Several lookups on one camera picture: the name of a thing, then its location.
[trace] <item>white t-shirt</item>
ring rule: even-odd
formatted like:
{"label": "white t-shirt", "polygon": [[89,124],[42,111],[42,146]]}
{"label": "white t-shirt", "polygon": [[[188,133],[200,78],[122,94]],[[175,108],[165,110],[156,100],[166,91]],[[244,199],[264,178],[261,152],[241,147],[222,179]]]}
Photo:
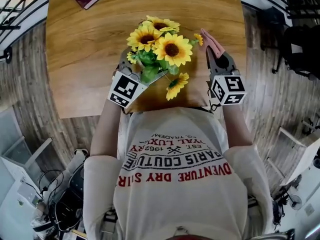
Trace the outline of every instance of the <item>white t-shirt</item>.
{"label": "white t-shirt", "polygon": [[257,148],[228,149],[212,114],[181,107],[135,113],[126,150],[120,160],[93,156],[84,164],[89,240],[99,239],[112,205],[126,240],[165,240],[177,227],[215,240],[269,231],[272,200]]}

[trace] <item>person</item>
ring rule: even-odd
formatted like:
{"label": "person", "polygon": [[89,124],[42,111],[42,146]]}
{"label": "person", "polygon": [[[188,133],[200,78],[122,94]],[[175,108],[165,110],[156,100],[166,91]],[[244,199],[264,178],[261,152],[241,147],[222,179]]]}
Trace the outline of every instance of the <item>person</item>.
{"label": "person", "polygon": [[105,102],[84,163],[83,220],[99,240],[115,207],[124,240],[242,240],[273,218],[266,171],[239,105],[213,114],[174,107],[133,113],[117,158],[121,108]]}

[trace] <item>wooden table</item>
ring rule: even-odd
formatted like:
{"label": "wooden table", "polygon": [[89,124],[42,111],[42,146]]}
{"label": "wooden table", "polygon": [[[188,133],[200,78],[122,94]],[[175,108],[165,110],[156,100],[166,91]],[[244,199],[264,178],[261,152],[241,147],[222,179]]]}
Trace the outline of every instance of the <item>wooden table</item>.
{"label": "wooden table", "polygon": [[[245,24],[240,0],[99,0],[88,10],[75,0],[50,0],[46,21],[46,52],[50,87],[60,118],[100,115],[112,74],[126,39],[146,15],[181,24],[192,38],[201,28],[212,34],[246,74]],[[208,102],[209,71],[203,52],[181,66],[189,84],[167,101],[169,81],[152,84],[129,108],[131,112],[175,106],[204,106]]]}

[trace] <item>wooden floor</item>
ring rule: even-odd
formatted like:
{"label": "wooden floor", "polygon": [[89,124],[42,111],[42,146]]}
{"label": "wooden floor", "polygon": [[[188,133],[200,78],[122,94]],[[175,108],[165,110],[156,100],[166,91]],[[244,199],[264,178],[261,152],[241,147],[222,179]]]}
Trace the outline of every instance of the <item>wooden floor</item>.
{"label": "wooden floor", "polygon": [[[245,7],[243,12],[248,90],[243,112],[265,163],[271,192],[275,194],[280,178],[266,161],[268,151],[276,140],[280,126],[297,138],[302,137],[301,120],[314,119],[320,106],[320,82],[311,82],[287,71],[284,64],[278,74],[272,74],[271,68],[276,64],[278,52],[260,49],[261,30],[255,13]],[[30,30],[12,48],[12,63],[0,63],[0,111],[13,105],[32,152],[52,137],[52,151],[42,156],[38,163],[43,170],[63,168],[73,157],[74,149],[90,148],[99,117],[59,119],[48,82],[45,23]],[[284,173],[288,173],[299,161],[299,157],[290,157],[284,151],[284,147],[291,145],[281,138],[269,154]]]}

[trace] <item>artificial sunflower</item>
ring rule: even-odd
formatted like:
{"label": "artificial sunflower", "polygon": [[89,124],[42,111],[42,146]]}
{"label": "artificial sunflower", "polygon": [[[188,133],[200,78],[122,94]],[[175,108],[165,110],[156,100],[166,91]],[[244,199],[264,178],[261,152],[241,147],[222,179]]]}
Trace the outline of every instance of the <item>artificial sunflower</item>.
{"label": "artificial sunflower", "polygon": [[195,33],[194,37],[195,37],[195,39],[198,40],[200,46],[202,46],[204,44],[204,39],[203,39],[202,35]]}
{"label": "artificial sunflower", "polygon": [[132,64],[136,64],[136,62],[137,62],[137,59],[136,59],[136,54],[135,53],[133,53],[133,52],[128,52],[128,54],[127,54],[127,59],[128,59],[128,61]]}
{"label": "artificial sunflower", "polygon": [[159,30],[161,32],[165,31],[176,31],[179,32],[179,26],[180,24],[177,22],[174,22],[170,19],[161,19],[158,17],[151,17],[146,16],[148,20],[142,22],[142,25],[144,26],[153,26],[156,30]]}
{"label": "artificial sunflower", "polygon": [[190,62],[192,55],[192,45],[189,44],[189,39],[182,35],[171,35],[166,33],[164,37],[158,39],[158,44],[153,51],[157,55],[157,60],[165,59],[170,66],[177,65],[178,67],[186,62]]}
{"label": "artificial sunflower", "polygon": [[169,101],[175,97],[177,97],[177,94],[180,92],[180,89],[185,87],[185,85],[188,83],[189,75],[188,73],[180,73],[179,77],[174,79],[170,84],[169,87],[166,89],[166,99]]}
{"label": "artificial sunflower", "polygon": [[131,46],[133,49],[138,48],[139,51],[144,49],[146,52],[149,52],[151,50],[151,45],[161,36],[161,34],[162,32],[156,30],[152,26],[139,26],[127,39],[128,46]]}

